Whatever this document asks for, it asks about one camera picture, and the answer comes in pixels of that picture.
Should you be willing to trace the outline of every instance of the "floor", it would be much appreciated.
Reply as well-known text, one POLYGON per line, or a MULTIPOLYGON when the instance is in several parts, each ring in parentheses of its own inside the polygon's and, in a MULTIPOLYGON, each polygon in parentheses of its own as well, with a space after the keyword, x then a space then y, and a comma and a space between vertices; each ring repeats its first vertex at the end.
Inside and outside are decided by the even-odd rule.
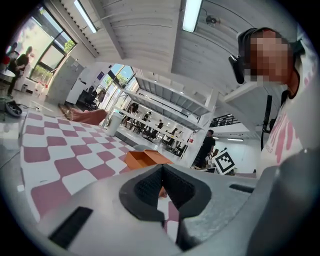
MULTIPOLYGON (((13 96, 29 108, 23 109, 20 119, 7 116, 0 122, 0 187, 24 222, 36 225, 88 184, 129 170, 124 157, 134 149, 125 142, 106 136, 101 127, 64 119, 58 106, 29 93, 14 91, 13 96)), ((161 147, 157 150, 176 157, 161 147)), ((158 209, 175 240, 178 211, 169 197, 159 199, 158 209)))
MULTIPOLYGON (((58 106, 45 102, 43 98, 35 97, 30 93, 21 92, 18 90, 13 90, 12 96, 13 96, 13 100, 16 103, 23 104, 28 108, 31 108, 31 110, 40 112, 44 115, 63 118, 63 114, 58 108, 58 106)), ((21 108, 25 108, 23 110, 26 112, 27 109, 23 105, 21 105, 21 108)))

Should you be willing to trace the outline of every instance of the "pink and white checkered mat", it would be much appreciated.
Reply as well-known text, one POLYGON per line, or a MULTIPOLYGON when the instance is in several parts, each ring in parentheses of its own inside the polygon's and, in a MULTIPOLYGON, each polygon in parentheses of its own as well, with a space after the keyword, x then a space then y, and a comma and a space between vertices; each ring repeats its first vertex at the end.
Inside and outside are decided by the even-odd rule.
MULTIPOLYGON (((97 180, 129 170, 126 153, 134 151, 96 125, 29 112, 22 131, 24 189, 37 221, 49 210, 97 180)), ((170 198, 160 198, 165 229, 175 239, 179 213, 170 198)))

